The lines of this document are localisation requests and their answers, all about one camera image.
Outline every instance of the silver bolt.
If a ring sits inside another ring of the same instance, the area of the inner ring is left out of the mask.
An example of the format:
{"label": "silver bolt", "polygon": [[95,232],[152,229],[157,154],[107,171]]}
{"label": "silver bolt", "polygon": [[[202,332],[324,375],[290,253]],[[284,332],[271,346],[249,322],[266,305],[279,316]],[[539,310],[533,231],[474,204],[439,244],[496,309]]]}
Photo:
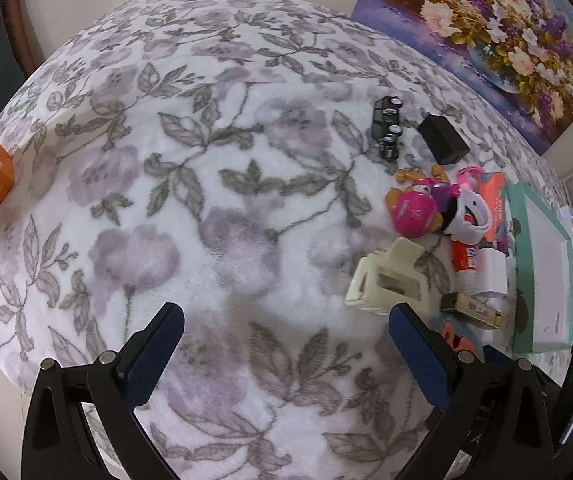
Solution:
{"label": "silver bolt", "polygon": [[529,362],[529,360],[525,358],[518,359],[518,366],[526,372],[528,372],[529,370],[531,370],[531,368],[533,368],[531,362]]}
{"label": "silver bolt", "polygon": [[467,365],[470,365],[473,361],[475,361],[475,356],[468,350],[462,350],[461,352],[458,352],[457,358]]}
{"label": "silver bolt", "polygon": [[113,350],[107,350],[106,352],[102,352],[99,357],[100,363],[103,365],[110,365],[113,361],[116,360],[118,354],[116,354]]}
{"label": "silver bolt", "polygon": [[40,369],[45,372],[49,371],[54,366],[55,366],[55,359],[53,359],[52,357],[47,357],[46,359],[43,359],[42,362],[40,363]]}

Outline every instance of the painting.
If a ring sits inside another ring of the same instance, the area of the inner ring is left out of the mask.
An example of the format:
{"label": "painting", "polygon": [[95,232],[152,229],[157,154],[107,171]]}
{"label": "painting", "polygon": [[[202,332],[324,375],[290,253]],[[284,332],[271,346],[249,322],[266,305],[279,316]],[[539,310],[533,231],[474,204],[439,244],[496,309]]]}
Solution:
{"label": "painting", "polygon": [[352,18],[467,83],[540,155],[573,121],[567,0],[358,0]]}

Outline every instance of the black rectangular block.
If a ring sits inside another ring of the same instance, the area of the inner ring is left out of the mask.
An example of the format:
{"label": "black rectangular block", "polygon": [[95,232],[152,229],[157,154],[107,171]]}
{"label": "black rectangular block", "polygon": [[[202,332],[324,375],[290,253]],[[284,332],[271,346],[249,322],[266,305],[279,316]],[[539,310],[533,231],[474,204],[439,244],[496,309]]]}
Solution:
{"label": "black rectangular block", "polygon": [[427,115],[418,131],[438,164],[455,164],[469,153],[469,147],[446,117]]}

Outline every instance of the floral bedspread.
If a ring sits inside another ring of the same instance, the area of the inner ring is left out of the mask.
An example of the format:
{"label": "floral bedspread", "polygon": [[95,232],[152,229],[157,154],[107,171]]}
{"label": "floral bedspread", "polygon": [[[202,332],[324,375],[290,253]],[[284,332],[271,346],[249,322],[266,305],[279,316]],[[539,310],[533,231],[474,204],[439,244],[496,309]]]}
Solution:
{"label": "floral bedspread", "polygon": [[[385,163],[374,102],[404,100]],[[444,114],[482,164],[564,201],[547,164],[445,70],[295,0],[131,0],[76,35],[0,115],[16,185],[0,209],[0,367],[119,349],[165,301],[186,332],[143,427],[185,480],[390,479],[430,411],[386,330],[343,305],[358,258],[395,238],[383,203],[428,170]],[[431,293],[446,239],[420,240]],[[499,308],[508,348],[515,289]],[[564,376],[564,353],[538,356]],[[96,413],[90,422],[111,457]]]}

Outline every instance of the black toy car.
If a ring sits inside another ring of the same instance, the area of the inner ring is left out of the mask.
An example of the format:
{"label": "black toy car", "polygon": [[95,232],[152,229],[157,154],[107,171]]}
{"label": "black toy car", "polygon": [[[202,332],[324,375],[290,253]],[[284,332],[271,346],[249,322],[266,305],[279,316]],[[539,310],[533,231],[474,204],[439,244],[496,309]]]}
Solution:
{"label": "black toy car", "polygon": [[375,103],[371,136],[378,142],[380,155],[388,162],[395,160],[400,154],[397,139],[403,132],[400,126],[402,106],[403,101],[397,96],[387,96]]}

